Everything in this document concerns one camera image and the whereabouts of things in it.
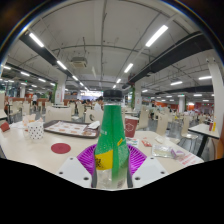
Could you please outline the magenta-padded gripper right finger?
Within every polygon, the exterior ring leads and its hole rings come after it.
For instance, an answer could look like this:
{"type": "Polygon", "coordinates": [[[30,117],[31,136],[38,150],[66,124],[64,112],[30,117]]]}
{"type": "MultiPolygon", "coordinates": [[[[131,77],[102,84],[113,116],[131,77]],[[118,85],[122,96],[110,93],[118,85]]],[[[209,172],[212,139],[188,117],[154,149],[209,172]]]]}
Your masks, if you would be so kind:
{"type": "Polygon", "coordinates": [[[166,169],[155,157],[146,156],[130,144],[128,148],[127,186],[129,188],[140,188],[168,175],[166,169]]]}

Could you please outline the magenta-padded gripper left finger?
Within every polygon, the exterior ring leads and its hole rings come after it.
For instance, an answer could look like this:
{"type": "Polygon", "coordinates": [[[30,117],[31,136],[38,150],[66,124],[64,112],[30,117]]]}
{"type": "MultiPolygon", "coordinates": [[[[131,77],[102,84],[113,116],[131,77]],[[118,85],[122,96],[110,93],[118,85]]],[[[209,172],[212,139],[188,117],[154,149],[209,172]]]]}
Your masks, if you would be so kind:
{"type": "Polygon", "coordinates": [[[95,148],[96,145],[91,145],[77,157],[68,157],[56,175],[81,187],[95,188],[97,185],[95,148]]]}

